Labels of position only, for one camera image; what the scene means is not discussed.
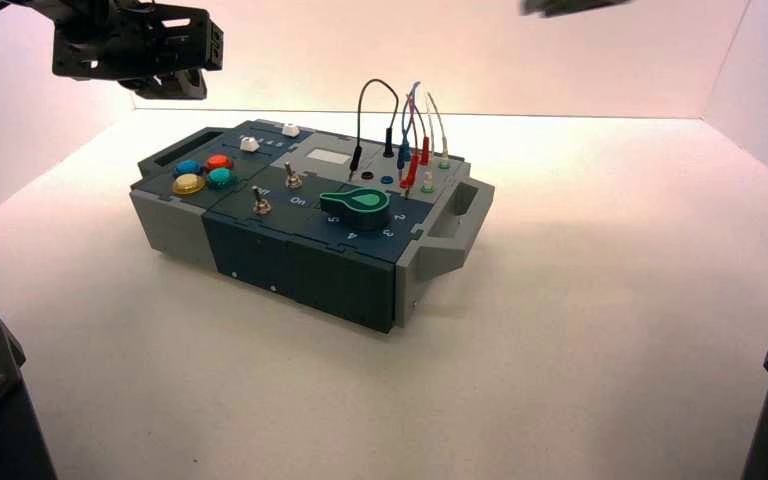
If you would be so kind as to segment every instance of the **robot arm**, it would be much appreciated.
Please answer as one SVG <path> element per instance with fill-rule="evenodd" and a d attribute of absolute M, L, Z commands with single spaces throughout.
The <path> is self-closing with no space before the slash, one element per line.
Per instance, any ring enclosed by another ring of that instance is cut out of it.
<path fill-rule="evenodd" d="M 138 0 L 9 0 L 54 22 L 55 75 L 118 81 L 149 99 L 207 96 L 222 69 L 222 30 L 206 10 Z"/>
<path fill-rule="evenodd" d="M 611 7 L 628 3 L 631 0 L 523 0 L 522 12 L 525 15 L 543 12 L 544 17 L 554 17 L 569 13 L 583 12 L 594 8 Z"/>

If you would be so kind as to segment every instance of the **round button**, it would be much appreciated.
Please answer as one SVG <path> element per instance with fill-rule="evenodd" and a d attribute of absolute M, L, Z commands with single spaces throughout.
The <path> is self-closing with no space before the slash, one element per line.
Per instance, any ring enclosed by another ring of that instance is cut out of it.
<path fill-rule="evenodd" d="M 207 181 L 212 188 L 225 188 L 234 183 L 234 175 L 227 168 L 217 168 L 207 174 Z"/>
<path fill-rule="evenodd" d="M 175 166 L 175 176 L 186 175 L 188 173 L 198 174 L 201 172 L 201 167 L 193 160 L 184 160 Z"/>
<path fill-rule="evenodd" d="M 204 179 L 194 173 L 185 173 L 175 179 L 172 191 L 178 195 L 192 195 L 204 188 Z"/>
<path fill-rule="evenodd" d="M 210 172 L 212 170 L 216 170 L 217 168 L 228 168 L 230 169 L 233 165 L 231 164 L 231 159 L 228 158 L 226 155 L 213 155 L 210 158 L 207 159 L 207 171 Z"/>

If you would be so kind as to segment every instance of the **white table surface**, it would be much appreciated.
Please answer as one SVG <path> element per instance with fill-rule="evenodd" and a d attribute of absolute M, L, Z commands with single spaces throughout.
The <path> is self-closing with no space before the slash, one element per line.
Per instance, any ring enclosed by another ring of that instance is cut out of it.
<path fill-rule="evenodd" d="M 0 206 L 0 315 L 62 479 L 738 477 L 768 383 L 762 164 L 695 120 L 449 117 L 495 203 L 385 336 L 149 248 L 137 161 L 254 118 L 354 128 L 137 111 Z"/>

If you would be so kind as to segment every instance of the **yellow button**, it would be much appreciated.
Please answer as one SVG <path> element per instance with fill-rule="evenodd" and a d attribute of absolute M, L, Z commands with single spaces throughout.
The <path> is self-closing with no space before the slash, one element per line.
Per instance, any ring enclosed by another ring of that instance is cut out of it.
<path fill-rule="evenodd" d="M 192 195 L 202 188 L 204 188 L 204 178 L 193 173 L 181 175 L 172 184 L 172 191 L 178 195 Z"/>

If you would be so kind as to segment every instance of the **red button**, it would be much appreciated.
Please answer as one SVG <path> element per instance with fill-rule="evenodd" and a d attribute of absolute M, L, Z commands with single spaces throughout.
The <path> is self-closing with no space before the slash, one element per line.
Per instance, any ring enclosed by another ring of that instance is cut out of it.
<path fill-rule="evenodd" d="M 230 170 L 232 167 L 231 159 L 225 155 L 213 155 L 207 159 L 207 165 L 205 166 L 208 172 L 217 168 L 227 168 Z"/>

